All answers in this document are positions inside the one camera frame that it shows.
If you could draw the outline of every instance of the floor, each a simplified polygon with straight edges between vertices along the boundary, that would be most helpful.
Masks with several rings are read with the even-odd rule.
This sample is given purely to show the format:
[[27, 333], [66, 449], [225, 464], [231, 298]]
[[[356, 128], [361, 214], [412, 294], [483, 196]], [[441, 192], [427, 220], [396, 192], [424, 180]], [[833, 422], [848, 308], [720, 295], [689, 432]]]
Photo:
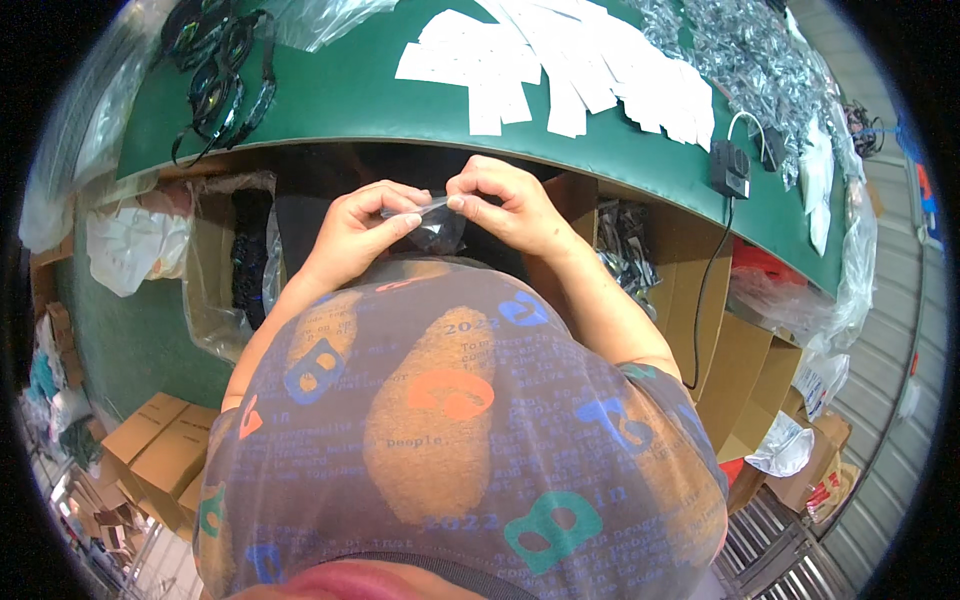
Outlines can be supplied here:
[[57, 284], [90, 400], [118, 421], [157, 392], [220, 406], [231, 365], [190, 341], [180, 281], [144, 281], [132, 296], [118, 298], [90, 275], [84, 223], [74, 236], [74, 255], [58, 263]]

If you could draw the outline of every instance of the person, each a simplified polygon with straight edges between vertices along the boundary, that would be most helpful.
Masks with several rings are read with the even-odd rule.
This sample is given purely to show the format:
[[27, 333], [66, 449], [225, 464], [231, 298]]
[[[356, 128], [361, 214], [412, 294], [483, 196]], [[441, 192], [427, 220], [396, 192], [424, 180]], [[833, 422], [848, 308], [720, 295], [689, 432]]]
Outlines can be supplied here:
[[558, 306], [476, 261], [376, 260], [425, 190], [334, 201], [210, 430], [206, 592], [687, 598], [727, 480], [670, 347], [534, 177], [473, 156], [446, 191]]

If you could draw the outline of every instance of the t-shirt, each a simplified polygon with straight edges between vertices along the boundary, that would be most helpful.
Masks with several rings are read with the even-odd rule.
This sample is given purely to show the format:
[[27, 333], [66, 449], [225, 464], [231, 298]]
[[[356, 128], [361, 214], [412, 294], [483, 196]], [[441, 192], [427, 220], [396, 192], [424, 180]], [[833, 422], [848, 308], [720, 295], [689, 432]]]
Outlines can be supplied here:
[[391, 269], [284, 326], [211, 428], [214, 597], [368, 558], [488, 598], [687, 598], [727, 480], [683, 384], [603, 360], [513, 277]]

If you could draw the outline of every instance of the corrugated metal wall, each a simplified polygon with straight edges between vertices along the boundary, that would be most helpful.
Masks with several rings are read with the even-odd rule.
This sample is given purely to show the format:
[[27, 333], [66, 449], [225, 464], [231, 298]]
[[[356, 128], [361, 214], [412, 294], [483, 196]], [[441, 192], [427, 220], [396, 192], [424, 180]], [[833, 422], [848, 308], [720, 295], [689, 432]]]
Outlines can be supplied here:
[[[886, 127], [895, 126], [887, 89], [857, 35], [824, 0], [789, 6], [848, 99], [880, 116]], [[832, 405], [853, 425], [843, 460], [864, 469], [864, 477], [836, 523], [819, 532], [856, 588], [882, 560], [913, 499], [943, 392], [948, 330], [944, 260], [918, 241], [913, 168], [892, 135], [882, 152], [864, 163], [886, 208], [878, 220], [874, 308], [849, 350], [850, 379]], [[915, 344], [919, 402], [908, 418], [894, 418]]]

